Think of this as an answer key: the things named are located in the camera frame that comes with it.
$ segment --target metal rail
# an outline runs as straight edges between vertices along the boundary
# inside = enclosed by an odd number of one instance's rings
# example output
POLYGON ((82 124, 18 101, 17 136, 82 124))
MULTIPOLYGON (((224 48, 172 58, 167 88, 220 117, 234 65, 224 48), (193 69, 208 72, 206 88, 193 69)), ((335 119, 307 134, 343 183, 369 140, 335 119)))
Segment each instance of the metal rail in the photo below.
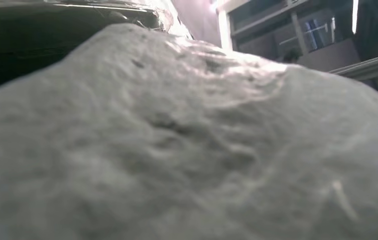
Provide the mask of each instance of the metal rail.
POLYGON ((358 81, 366 81, 368 79, 378 77, 378 57, 350 66, 342 67, 330 71, 330 73, 358 81))

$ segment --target bright light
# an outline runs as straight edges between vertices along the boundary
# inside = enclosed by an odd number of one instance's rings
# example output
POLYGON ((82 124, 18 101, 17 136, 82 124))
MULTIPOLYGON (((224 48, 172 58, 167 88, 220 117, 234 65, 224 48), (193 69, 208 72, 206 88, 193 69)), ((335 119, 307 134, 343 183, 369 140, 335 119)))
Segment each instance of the bright light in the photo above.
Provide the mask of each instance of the bright light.
POLYGON ((352 32, 357 32, 358 0, 352 2, 352 32))
POLYGON ((209 9, 211 10, 211 12, 215 13, 217 11, 217 5, 218 5, 218 3, 216 1, 213 4, 211 4, 211 6, 209 6, 209 9))

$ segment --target gray textured surface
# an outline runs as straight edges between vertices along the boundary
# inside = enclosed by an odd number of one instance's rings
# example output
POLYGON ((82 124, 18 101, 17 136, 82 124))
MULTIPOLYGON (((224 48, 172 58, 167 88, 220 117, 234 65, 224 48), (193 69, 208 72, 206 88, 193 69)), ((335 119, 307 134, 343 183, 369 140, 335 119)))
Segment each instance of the gray textured surface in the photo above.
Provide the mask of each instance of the gray textured surface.
POLYGON ((0 240, 378 240, 378 94, 108 27, 0 88, 0 240))

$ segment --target black object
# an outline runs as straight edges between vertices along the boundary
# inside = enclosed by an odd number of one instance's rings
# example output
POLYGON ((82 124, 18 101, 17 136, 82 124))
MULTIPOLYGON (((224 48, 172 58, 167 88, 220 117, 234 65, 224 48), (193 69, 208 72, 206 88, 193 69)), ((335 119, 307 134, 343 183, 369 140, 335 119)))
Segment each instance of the black object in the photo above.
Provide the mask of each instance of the black object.
POLYGON ((0 85, 63 59, 111 24, 166 32, 155 8, 120 0, 0 0, 0 85))
POLYGON ((283 62, 287 64, 293 64, 298 61, 302 54, 297 49, 291 49, 283 56, 283 62))

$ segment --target light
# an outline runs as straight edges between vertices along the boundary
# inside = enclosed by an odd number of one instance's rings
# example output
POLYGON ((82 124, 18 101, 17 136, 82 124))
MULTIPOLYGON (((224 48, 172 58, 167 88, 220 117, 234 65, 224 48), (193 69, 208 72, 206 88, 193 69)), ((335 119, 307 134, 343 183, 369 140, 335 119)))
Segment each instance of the light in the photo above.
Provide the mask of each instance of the light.
POLYGON ((358 0, 352 1, 352 32, 357 32, 358 0))
POLYGON ((126 11, 136 11, 136 12, 147 12, 144 9, 138 8, 122 8, 122 7, 110 7, 110 6, 98 6, 98 5, 74 5, 74 4, 54 4, 55 6, 62 7, 80 7, 80 8, 94 8, 94 9, 114 9, 114 10, 126 10, 126 11))
POLYGON ((218 6, 218 3, 217 3, 217 1, 215 1, 215 2, 213 2, 210 6, 209 6, 209 10, 211 11, 211 12, 217 12, 217 6, 218 6))

